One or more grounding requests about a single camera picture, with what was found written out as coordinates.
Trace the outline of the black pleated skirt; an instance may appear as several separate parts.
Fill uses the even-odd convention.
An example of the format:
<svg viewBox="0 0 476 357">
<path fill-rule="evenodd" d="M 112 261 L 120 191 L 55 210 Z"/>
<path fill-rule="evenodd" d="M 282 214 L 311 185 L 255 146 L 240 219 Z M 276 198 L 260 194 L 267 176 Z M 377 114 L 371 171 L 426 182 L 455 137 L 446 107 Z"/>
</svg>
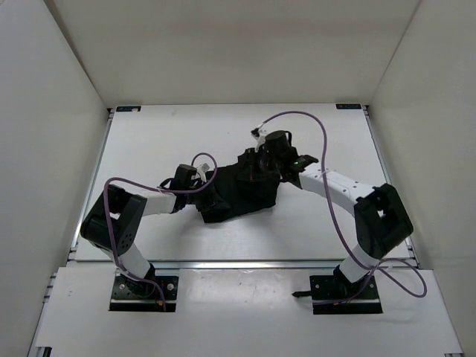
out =
<svg viewBox="0 0 476 357">
<path fill-rule="evenodd" d="M 203 219 L 205 223 L 224 222 L 276 205 L 277 189 L 280 182 L 251 183 L 239 181 L 237 179 L 237 169 L 237 163 L 218 169 L 212 184 L 214 184 L 216 192 L 231 206 L 231 209 L 226 214 L 225 219 Z"/>
</svg>

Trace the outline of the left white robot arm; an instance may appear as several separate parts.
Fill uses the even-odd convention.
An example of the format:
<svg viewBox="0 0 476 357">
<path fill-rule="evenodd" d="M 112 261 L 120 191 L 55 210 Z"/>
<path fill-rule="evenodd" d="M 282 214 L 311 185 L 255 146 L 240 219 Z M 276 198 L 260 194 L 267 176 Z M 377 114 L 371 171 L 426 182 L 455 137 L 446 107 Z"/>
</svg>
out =
<svg viewBox="0 0 476 357">
<path fill-rule="evenodd" d="M 110 257 L 133 294 L 140 299 L 156 296 L 163 306 L 164 288 L 155 278 L 155 268 L 135 244 L 141 220 L 178 213 L 188 205 L 201 211 L 214 208 L 218 199 L 213 184 L 218 171 L 218 167 L 210 171 L 206 164 L 181 164 L 175 175 L 157 188 L 110 178 L 83 220 L 80 236 Z"/>
</svg>

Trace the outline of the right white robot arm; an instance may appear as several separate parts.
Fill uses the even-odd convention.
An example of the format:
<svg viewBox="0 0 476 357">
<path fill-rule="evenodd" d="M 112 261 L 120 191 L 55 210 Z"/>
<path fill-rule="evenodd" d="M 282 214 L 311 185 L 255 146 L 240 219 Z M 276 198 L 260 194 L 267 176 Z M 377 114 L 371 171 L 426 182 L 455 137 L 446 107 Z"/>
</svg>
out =
<svg viewBox="0 0 476 357">
<path fill-rule="evenodd" d="M 348 256 L 334 269 L 332 277 L 338 301 L 358 297 L 382 263 L 390 261 L 388 254 L 414 231 L 396 188 L 363 184 L 328 170 L 324 158 L 298 154 L 289 131 L 266 133 L 256 128 L 251 135 L 257 142 L 251 152 L 261 154 L 278 171 L 282 182 L 326 199 L 339 237 L 343 233 L 334 207 L 339 206 L 354 219 L 356 246 L 351 248 L 341 240 Z"/>
</svg>

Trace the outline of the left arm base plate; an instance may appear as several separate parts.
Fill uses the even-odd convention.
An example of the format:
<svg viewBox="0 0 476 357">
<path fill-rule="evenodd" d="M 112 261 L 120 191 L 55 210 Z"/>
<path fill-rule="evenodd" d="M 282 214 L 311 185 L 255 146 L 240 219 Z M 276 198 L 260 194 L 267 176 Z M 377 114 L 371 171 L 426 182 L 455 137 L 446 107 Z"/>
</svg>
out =
<svg viewBox="0 0 476 357">
<path fill-rule="evenodd" d="M 179 276 L 160 275 L 155 272 L 155 281 L 161 287 L 165 302 L 154 286 L 132 282 L 117 272 L 109 301 L 111 312 L 175 312 L 177 307 Z"/>
</svg>

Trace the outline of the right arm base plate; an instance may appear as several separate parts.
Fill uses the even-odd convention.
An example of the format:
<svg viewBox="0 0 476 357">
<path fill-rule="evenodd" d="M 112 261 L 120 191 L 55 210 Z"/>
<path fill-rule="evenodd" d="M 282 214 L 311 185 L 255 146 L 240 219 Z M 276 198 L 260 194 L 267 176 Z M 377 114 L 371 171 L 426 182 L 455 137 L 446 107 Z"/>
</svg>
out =
<svg viewBox="0 0 476 357">
<path fill-rule="evenodd" d="M 364 278 L 350 287 L 333 275 L 312 275 L 306 291 L 292 293 L 294 298 L 312 299 L 314 315 L 378 315 L 383 313 L 375 277 Z"/>
</svg>

